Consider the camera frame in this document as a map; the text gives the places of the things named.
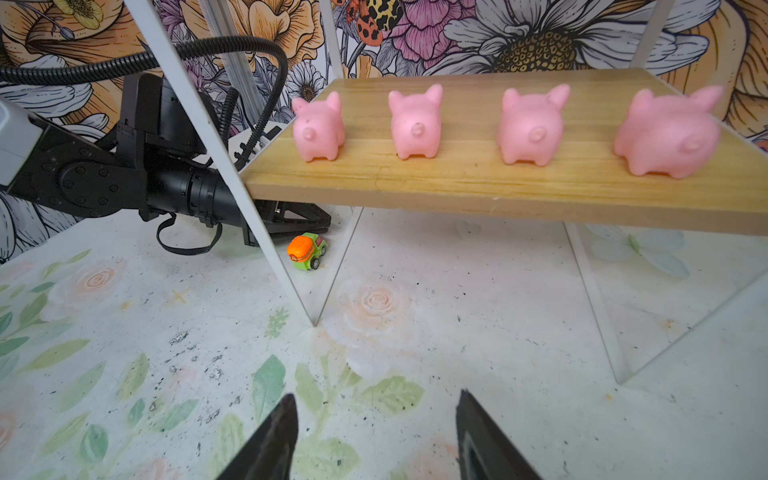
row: pig ear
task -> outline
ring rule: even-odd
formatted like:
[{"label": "pig ear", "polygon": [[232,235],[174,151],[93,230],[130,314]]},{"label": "pig ear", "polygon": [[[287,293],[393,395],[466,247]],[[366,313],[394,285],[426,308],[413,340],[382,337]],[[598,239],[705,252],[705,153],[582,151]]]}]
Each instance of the pig ear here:
[{"label": "pig ear", "polygon": [[293,113],[299,114],[304,109],[305,106],[307,106],[308,103],[306,103],[306,100],[304,100],[301,97],[296,97],[290,102],[290,107],[293,110]]},{"label": "pig ear", "polygon": [[397,90],[392,90],[389,92],[389,110],[392,113],[395,113],[402,99],[403,99],[402,94]]},{"label": "pig ear", "polygon": [[434,84],[433,86],[429,87],[429,90],[427,90],[425,95],[433,104],[439,107],[440,102],[442,101],[442,85]]},{"label": "pig ear", "polygon": [[331,110],[334,110],[336,113],[341,113],[341,97],[339,96],[339,92],[332,91],[331,94],[328,95],[326,104],[331,107]]},{"label": "pig ear", "polygon": [[629,113],[637,113],[639,110],[642,110],[648,104],[651,100],[654,99],[654,93],[647,88],[644,88],[637,92],[634,95],[634,98],[632,99],[632,103],[629,104]]},{"label": "pig ear", "polygon": [[509,110],[512,105],[518,103],[518,100],[520,100],[518,91],[514,88],[508,88],[504,92],[504,97],[502,97],[502,112]]},{"label": "pig ear", "polygon": [[710,111],[714,108],[722,95],[723,87],[719,85],[710,85],[709,87],[696,90],[690,95],[690,99],[702,110]]},{"label": "pig ear", "polygon": [[565,106],[565,102],[568,101],[569,95],[571,95],[571,87],[568,84],[561,84],[549,91],[547,100],[549,100],[549,103],[554,104],[558,109],[562,110]]}]

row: pig snout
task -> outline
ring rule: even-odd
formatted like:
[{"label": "pig snout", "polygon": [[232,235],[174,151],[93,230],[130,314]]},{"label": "pig snout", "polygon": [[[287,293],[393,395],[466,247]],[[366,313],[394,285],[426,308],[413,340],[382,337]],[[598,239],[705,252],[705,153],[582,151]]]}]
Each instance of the pig snout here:
[{"label": "pig snout", "polygon": [[701,134],[692,134],[680,142],[680,151],[691,153],[699,150],[707,143],[707,139]]},{"label": "pig snout", "polygon": [[317,132],[312,127],[306,127],[302,130],[301,136],[304,137],[305,140],[314,140],[317,136]]},{"label": "pig snout", "polygon": [[534,127],[528,133],[528,139],[535,144],[544,140],[546,136],[547,136],[546,127]]},{"label": "pig snout", "polygon": [[414,124],[413,127],[411,127],[411,134],[417,138],[421,137],[425,131],[426,131],[426,126],[421,122]]}]

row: white floor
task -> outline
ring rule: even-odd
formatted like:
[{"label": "white floor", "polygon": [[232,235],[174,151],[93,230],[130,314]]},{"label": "white floor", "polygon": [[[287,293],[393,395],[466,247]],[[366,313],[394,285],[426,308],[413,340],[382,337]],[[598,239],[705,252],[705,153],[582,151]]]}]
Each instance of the white floor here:
[{"label": "white floor", "polygon": [[[287,305],[274,276],[238,231],[226,229],[204,258],[183,258],[154,242],[157,223],[130,212],[89,220],[0,268],[0,283],[32,286],[46,266],[87,248],[78,262],[125,262],[98,309],[81,309],[50,344],[9,354],[20,367],[38,365],[51,344],[90,339],[60,364],[0,379],[0,411],[18,410],[15,426],[0,423],[9,478],[214,478],[258,424],[254,392],[272,356],[284,365],[284,392],[298,392],[294,478],[458,478],[464,388],[545,479],[766,477],[766,304],[658,383],[628,389],[614,381],[562,223],[365,209],[315,329],[279,315]],[[166,243],[199,245],[211,234],[191,220],[178,228]],[[68,281],[57,274],[46,279],[53,289]],[[8,301],[17,318],[27,300]],[[147,380],[127,391],[141,352]],[[51,392],[100,361],[96,388],[62,411]],[[402,387],[390,398],[397,409],[377,396],[383,382]],[[126,423],[139,397],[144,416]],[[71,439],[51,443],[86,413]],[[90,425],[108,432],[108,445]],[[339,462],[316,467],[326,457]]]}]

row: leaf illustration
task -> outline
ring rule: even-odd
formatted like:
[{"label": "leaf illustration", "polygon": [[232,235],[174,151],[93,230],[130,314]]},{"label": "leaf illustration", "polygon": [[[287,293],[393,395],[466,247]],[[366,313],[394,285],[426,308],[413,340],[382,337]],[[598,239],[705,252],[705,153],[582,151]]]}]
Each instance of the leaf illustration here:
[{"label": "leaf illustration", "polygon": [[8,328],[8,325],[11,324],[11,321],[13,320],[13,312],[8,312],[3,316],[0,316],[0,333],[3,333],[5,329]]},{"label": "leaf illustration", "polygon": [[88,412],[74,417],[69,422],[65,423],[59,430],[51,435],[51,438],[45,441],[40,453],[43,455],[50,455],[51,453],[58,452],[58,450],[67,444],[72,437],[77,435],[80,428],[85,424],[85,419],[88,417]]},{"label": "leaf illustration", "polygon": [[18,325],[19,328],[22,329],[25,326],[32,323],[32,321],[37,317],[37,315],[40,314],[40,311],[43,310],[43,307],[45,304],[48,303],[48,296],[44,293],[41,293],[37,296],[34,300],[32,300],[32,303],[25,306],[22,312],[18,316]]},{"label": "leaf illustration", "polygon": [[147,372],[149,372],[149,359],[147,354],[142,352],[139,358],[132,362],[123,378],[123,382],[120,384],[120,389],[118,390],[120,400],[128,400],[138,392],[147,378]]},{"label": "leaf illustration", "polygon": [[27,286],[26,286],[25,284],[23,284],[23,283],[22,283],[21,285],[19,285],[19,286],[16,288],[16,290],[14,290],[14,291],[11,293],[11,298],[15,298],[15,297],[16,297],[18,294],[20,294],[21,292],[23,292],[23,291],[24,291],[24,289],[25,289],[26,287],[27,287]]},{"label": "leaf illustration", "polygon": [[270,315],[269,324],[266,326],[266,332],[264,335],[267,338],[275,339],[280,336],[280,330],[286,325],[286,319],[288,318],[288,312],[285,309],[280,309],[275,312],[274,315]]},{"label": "leaf illustration", "polygon": [[13,352],[11,355],[0,357],[0,382],[13,372],[18,363],[18,352]]},{"label": "leaf illustration", "polygon": [[44,292],[44,291],[48,290],[49,288],[51,288],[54,285],[55,285],[55,283],[53,283],[53,282],[45,282],[45,283],[41,283],[40,285],[37,285],[35,288],[33,288],[32,290],[29,290],[29,291],[33,292],[33,293],[40,293],[40,292]]},{"label": "leaf illustration", "polygon": [[155,427],[161,432],[169,432],[170,430],[175,429],[180,423],[187,419],[196,406],[197,400],[187,400],[171,406],[168,413],[165,414],[165,417],[163,417]]},{"label": "leaf illustration", "polygon": [[53,274],[60,266],[64,265],[62,262],[53,262],[43,270],[43,280]]},{"label": "leaf illustration", "polygon": [[75,263],[75,262],[79,262],[80,260],[83,260],[85,258],[85,256],[88,255],[90,252],[91,252],[91,249],[89,248],[88,250],[86,250],[84,252],[78,253],[77,255],[72,257],[71,259],[67,260],[67,264]]},{"label": "leaf illustration", "polygon": [[305,363],[296,366],[296,393],[304,401],[304,405],[314,414],[320,411],[323,406],[323,392],[317,386],[315,377],[310,372],[310,368]]},{"label": "leaf illustration", "polygon": [[33,476],[29,477],[29,480],[48,480],[50,477],[53,476],[54,473],[56,473],[55,468],[47,468],[42,472],[36,473]]},{"label": "leaf illustration", "polygon": [[18,347],[27,343],[27,340],[29,340],[28,336],[20,336],[15,339],[10,339],[4,342],[0,342],[0,356],[7,355],[10,352],[13,352]]},{"label": "leaf illustration", "polygon": [[144,414],[144,399],[139,399],[136,401],[134,406],[131,407],[130,412],[128,412],[128,425],[135,427],[137,423],[139,423],[139,420],[141,420],[141,416]]},{"label": "leaf illustration", "polygon": [[253,374],[253,406],[256,407],[256,421],[261,421],[269,415],[285,386],[286,367],[274,355],[266,359],[266,362]]},{"label": "leaf illustration", "polygon": [[79,352],[84,346],[90,342],[89,339],[77,339],[70,340],[69,342],[59,343],[45,350],[38,356],[38,358],[32,360],[27,366],[22,368],[20,372],[26,372],[28,370],[39,370],[47,368],[51,365],[66,360]]},{"label": "leaf illustration", "polygon": [[76,378],[70,386],[64,388],[58,396],[58,411],[66,412],[80,403],[101,379],[106,364],[106,361],[98,363]]},{"label": "leaf illustration", "polygon": [[341,480],[359,464],[355,449],[335,437],[303,440],[293,454],[296,471],[314,480]]},{"label": "leaf illustration", "polygon": [[216,478],[229,465],[245,443],[243,423],[233,413],[227,413],[216,432],[217,446],[208,465],[208,478]]},{"label": "leaf illustration", "polygon": [[57,336],[72,328],[72,324],[67,320],[62,319],[56,320],[54,322],[42,323],[39,325],[39,328],[43,330],[43,333],[32,337],[32,340],[29,341],[30,346],[42,345],[43,343],[50,342]]},{"label": "leaf illustration", "polygon": [[390,415],[407,412],[416,407],[424,389],[405,377],[393,376],[363,390],[361,399]]},{"label": "leaf illustration", "polygon": [[80,458],[86,463],[101,463],[109,449],[107,429],[98,424],[90,424],[80,441]]}]

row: white daisy illustration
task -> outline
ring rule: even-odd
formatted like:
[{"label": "white daisy illustration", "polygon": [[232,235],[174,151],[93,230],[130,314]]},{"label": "white daisy illustration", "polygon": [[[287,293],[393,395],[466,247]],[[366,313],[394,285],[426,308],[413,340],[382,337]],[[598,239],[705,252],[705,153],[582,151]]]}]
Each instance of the white daisy illustration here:
[{"label": "white daisy illustration", "polygon": [[[630,12],[614,0],[477,0],[477,18],[452,20],[445,36],[462,49],[425,74],[626,68],[656,2]],[[709,41],[680,32],[706,22],[720,0],[678,0],[648,59],[654,74],[696,61]]]},{"label": "white daisy illustration", "polygon": [[301,97],[312,101],[326,86],[323,74],[308,61],[302,61],[290,71],[286,80],[286,90],[291,99]]}]

